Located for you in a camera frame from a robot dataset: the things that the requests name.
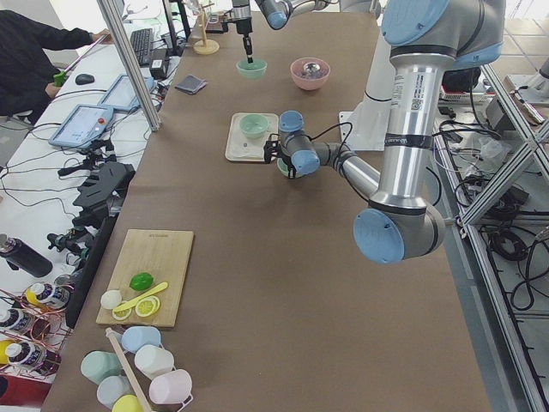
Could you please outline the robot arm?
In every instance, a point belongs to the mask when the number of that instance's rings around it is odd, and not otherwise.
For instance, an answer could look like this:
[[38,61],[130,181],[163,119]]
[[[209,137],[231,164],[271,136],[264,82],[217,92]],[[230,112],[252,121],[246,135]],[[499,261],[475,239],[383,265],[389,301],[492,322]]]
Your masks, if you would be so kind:
[[421,191],[443,74],[499,57],[505,8],[503,1],[388,2],[381,32],[395,77],[381,170],[344,142],[314,142],[296,111],[281,114],[277,140],[264,144],[264,160],[281,159],[290,178],[330,166],[366,198],[353,236],[371,261],[398,263],[441,245],[443,217]]
[[[256,5],[268,23],[268,26],[273,30],[282,29],[293,15],[299,15],[311,11],[320,11],[326,9],[332,3],[335,3],[335,1],[256,1]],[[237,33],[243,37],[246,62],[248,64],[252,64],[254,59],[252,41],[250,37],[253,32],[250,2],[248,0],[232,1],[232,8],[227,12],[226,16],[227,22],[234,24],[236,26]]]

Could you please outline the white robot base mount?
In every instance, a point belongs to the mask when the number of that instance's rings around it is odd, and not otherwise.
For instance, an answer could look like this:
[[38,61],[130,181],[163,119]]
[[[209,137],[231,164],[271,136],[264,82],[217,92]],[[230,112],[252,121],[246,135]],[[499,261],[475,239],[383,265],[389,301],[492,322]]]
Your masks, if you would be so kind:
[[340,129],[341,140],[354,151],[383,151],[388,115],[381,112],[339,112],[340,123],[350,122],[353,129]]

